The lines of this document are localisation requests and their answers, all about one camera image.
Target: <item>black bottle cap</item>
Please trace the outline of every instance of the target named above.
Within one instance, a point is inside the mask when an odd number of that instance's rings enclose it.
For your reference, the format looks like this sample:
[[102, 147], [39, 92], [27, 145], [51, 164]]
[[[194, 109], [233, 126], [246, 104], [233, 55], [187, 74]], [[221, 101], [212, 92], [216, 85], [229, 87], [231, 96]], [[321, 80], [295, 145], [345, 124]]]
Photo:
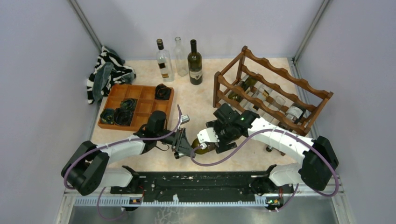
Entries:
[[157, 39], [157, 45], [158, 45], [158, 49], [162, 50], [163, 49], [163, 42], [162, 39]]
[[197, 41], [192, 39], [190, 41], [190, 44], [191, 44], [191, 52], [196, 53], [197, 52]]

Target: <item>bottle cap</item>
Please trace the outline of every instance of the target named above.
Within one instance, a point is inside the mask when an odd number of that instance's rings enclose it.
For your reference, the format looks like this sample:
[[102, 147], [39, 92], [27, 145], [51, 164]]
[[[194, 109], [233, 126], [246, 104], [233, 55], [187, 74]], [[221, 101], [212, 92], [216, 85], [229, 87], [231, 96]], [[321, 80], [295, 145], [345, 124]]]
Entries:
[[163, 42], [162, 42], [162, 39], [157, 39], [157, 45], [158, 45], [158, 49], [160, 49], [160, 50], [163, 49]]

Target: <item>wavy wooden rail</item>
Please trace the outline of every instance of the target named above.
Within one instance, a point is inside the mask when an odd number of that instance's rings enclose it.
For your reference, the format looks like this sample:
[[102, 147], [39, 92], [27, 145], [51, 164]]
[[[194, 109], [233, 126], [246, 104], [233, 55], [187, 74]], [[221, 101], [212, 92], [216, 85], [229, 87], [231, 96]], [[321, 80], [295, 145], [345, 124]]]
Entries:
[[[300, 128], [300, 125], [298, 124], [294, 124], [293, 122], [291, 122], [290, 120], [288, 120], [287, 118], [285, 118], [284, 114], [282, 114], [279, 111], [274, 111], [269, 109], [268, 107], [266, 107], [264, 105], [264, 103], [258, 99], [258, 98], [253, 98], [249, 95], [247, 95], [245, 93], [245, 91], [240, 87], [240, 86], [233, 86], [231, 85], [229, 82], [227, 82], [227, 80], [223, 77], [223, 76], [219, 76], [218, 77], [218, 82], [220, 84], [223, 84], [224, 86], [226, 86], [227, 88], [229, 88], [231, 91], [234, 91], [235, 93], [243, 96], [243, 98], [245, 98], [247, 101], [251, 102], [252, 104], [254, 104], [255, 106], [259, 107], [260, 109], [264, 110], [265, 112], [267, 112], [268, 114], [270, 114], [272, 117], [276, 118], [277, 120], [279, 120], [280, 122], [287, 124], [290, 128], [293, 128], [293, 130], [295, 130], [297, 133], [304, 133], [304, 130]], [[231, 104], [232, 106], [234, 106], [236, 109], [240, 110], [241, 112], [245, 111], [245, 109], [242, 108], [242, 106], [235, 100], [231, 100], [228, 99], [228, 97], [226, 97], [222, 91], [218, 90], [217, 91], [217, 95], [219, 96], [220, 99], [225, 100], [226, 102], [228, 102], [229, 104]]]
[[256, 80], [260, 81], [261, 83], [267, 85], [268, 87], [272, 88], [276, 92], [279, 92], [280, 94], [284, 95], [291, 101], [296, 102], [296, 103], [300, 104], [301, 106], [305, 107], [308, 111], [312, 112], [316, 109], [316, 107], [314, 105], [306, 104], [303, 101], [301, 101], [296, 94], [285, 92], [278, 84], [270, 83], [267, 80], [265, 80], [262, 75], [250, 71], [245, 65], [242, 65], [242, 71], [245, 72], [246, 74], [252, 76]]
[[271, 63], [269, 62], [268, 59], [266, 58], [258, 58], [256, 56], [253, 55], [252, 51], [249, 49], [245, 49], [244, 51], [244, 55], [250, 59], [252, 59], [253, 61], [259, 63], [260, 65], [264, 66], [265, 68], [273, 71], [274, 73], [280, 75], [281, 77], [291, 81], [292, 83], [300, 86], [301, 88], [307, 90], [308, 92], [314, 94], [315, 96], [321, 98], [321, 99], [325, 99], [327, 98], [329, 92], [325, 91], [325, 90], [316, 90], [314, 88], [312, 88], [308, 81], [302, 78], [294, 78], [293, 76], [291, 76], [289, 74], [289, 72], [284, 69], [284, 68], [276, 68], [273, 65], [271, 65]]

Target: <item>orange tray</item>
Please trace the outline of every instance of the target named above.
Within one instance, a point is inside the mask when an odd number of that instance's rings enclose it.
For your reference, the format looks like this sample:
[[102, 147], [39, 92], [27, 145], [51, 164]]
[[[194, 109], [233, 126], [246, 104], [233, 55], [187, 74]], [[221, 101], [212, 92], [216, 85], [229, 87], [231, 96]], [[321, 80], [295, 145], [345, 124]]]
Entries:
[[121, 101], [125, 99], [137, 99], [136, 108], [129, 126], [120, 126], [117, 124], [102, 124], [99, 118], [98, 126], [105, 129], [114, 129], [122, 131], [136, 132], [139, 128], [146, 124], [149, 117], [154, 111], [163, 111], [169, 120], [170, 109], [172, 107], [174, 90], [171, 88], [169, 100], [157, 100], [155, 98], [156, 87], [147, 85], [119, 85], [112, 87], [107, 98], [105, 109], [120, 108]]

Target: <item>wooden tray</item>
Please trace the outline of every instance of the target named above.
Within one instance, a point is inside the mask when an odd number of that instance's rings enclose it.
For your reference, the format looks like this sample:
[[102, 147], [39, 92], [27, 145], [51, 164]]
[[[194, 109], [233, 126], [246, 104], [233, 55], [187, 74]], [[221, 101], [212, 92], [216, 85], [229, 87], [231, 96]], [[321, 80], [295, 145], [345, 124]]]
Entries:
[[157, 100], [155, 98], [156, 87], [147, 85], [119, 85], [112, 87], [107, 98], [104, 109], [120, 108], [121, 101], [125, 99], [137, 99], [136, 108], [130, 126], [120, 126], [117, 124], [102, 124], [100, 119], [98, 126], [105, 129], [114, 129], [122, 131], [136, 132], [139, 128], [146, 124], [151, 113], [154, 111], [163, 111], [169, 120], [170, 109], [172, 108], [174, 90], [171, 88], [169, 100]]
[[[264, 77], [262, 75], [250, 71], [247, 68], [247, 66], [244, 65], [246, 57], [253, 60], [254, 62], [257, 62], [258, 64], [269, 69], [270, 71], [278, 74], [279, 76], [283, 77], [284, 79], [294, 83], [295, 85], [303, 88], [304, 90], [312, 93], [313, 95], [321, 98], [322, 101], [320, 102], [320, 104], [318, 106], [314, 106], [314, 105], [306, 104], [306, 103], [302, 102], [298, 98], [297, 95], [285, 92], [284, 90], [282, 90], [282, 88], [278, 84], [270, 83], [266, 79], [264, 79]], [[238, 61], [239, 61], [239, 65], [238, 65], [238, 71], [236, 74], [236, 79], [232, 82], [232, 84], [230, 84], [226, 81], [226, 79], [223, 77], [223, 75], [228, 70], [230, 70], [230, 68], [234, 64], [236, 64]], [[241, 80], [242, 72], [253, 77], [257, 81], [269, 86], [271, 89], [280, 93], [281, 95], [290, 99], [291, 101], [304, 106], [307, 109], [309, 116], [303, 117], [300, 120], [300, 123], [293, 124], [290, 120], [288, 120], [284, 116], [284, 113], [288, 110], [287, 106], [283, 106], [280, 109], [280, 111], [273, 111], [273, 110], [269, 109], [260, 99], [253, 98], [253, 97], [247, 95], [241, 87], [236, 86], [237, 83]], [[222, 92], [220, 90], [220, 84], [227, 87], [227, 89], [224, 92]], [[293, 129], [294, 131], [296, 131], [296, 133], [298, 133], [302, 136], [306, 136], [308, 134], [308, 132], [310, 131], [310, 129], [313, 125], [313, 122], [316, 120], [319, 113], [322, 111], [322, 109], [326, 105], [327, 101], [333, 95], [332, 92], [327, 92], [325, 90], [316, 90], [316, 89], [312, 88], [308, 84], [307, 80], [305, 80], [305, 79], [298, 79], [298, 78], [292, 77], [286, 69], [274, 67], [273, 65], [271, 65], [271, 63], [269, 63], [269, 60], [266, 58], [258, 58], [256, 56], [254, 56], [252, 51], [250, 51], [247, 46], [244, 46], [242, 48], [242, 51], [222, 71], [216, 72], [216, 74], [214, 75], [214, 88], [213, 88], [213, 107], [219, 108], [221, 106], [219, 101], [222, 99], [222, 100], [226, 101], [227, 103], [229, 103], [230, 105], [232, 105], [235, 109], [239, 110], [240, 112], [244, 112], [245, 109], [243, 109], [243, 107], [240, 105], [240, 103], [238, 103], [238, 101], [229, 99], [227, 97], [227, 93], [229, 91], [233, 91], [233, 92], [237, 93], [238, 95], [240, 95], [241, 97], [246, 99], [248, 102], [251, 102], [255, 106], [259, 107], [260, 109], [262, 109], [263, 111], [265, 111], [266, 113], [268, 113], [269, 115], [274, 117], [275, 119], [284, 123], [288, 128]], [[270, 96], [270, 97], [266, 98], [266, 101], [269, 103], [272, 103], [272, 101], [274, 101], [274, 99]]]

